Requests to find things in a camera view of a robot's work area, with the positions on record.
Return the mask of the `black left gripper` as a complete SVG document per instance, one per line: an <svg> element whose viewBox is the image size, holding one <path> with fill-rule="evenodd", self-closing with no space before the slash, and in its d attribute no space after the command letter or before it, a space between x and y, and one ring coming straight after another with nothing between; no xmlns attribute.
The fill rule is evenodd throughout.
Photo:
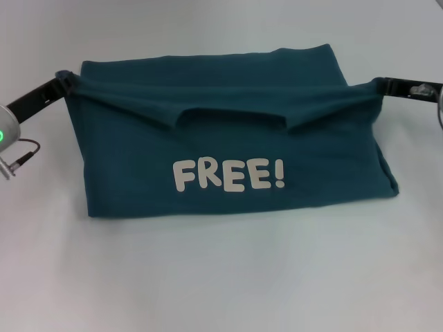
<svg viewBox="0 0 443 332"><path fill-rule="evenodd" d="M75 90L74 73L56 73L55 79L21 96L6 107L16 117L19 124L25 122L47 106L58 101L61 96L68 96Z"/></svg>

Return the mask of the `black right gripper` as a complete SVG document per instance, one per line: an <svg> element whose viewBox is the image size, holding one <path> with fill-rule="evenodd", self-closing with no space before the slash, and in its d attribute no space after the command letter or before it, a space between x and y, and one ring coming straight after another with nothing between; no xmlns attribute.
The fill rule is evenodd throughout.
<svg viewBox="0 0 443 332"><path fill-rule="evenodd" d="M396 98L406 98L437 103L442 83L402 80L392 77L377 78L377 93Z"/></svg>

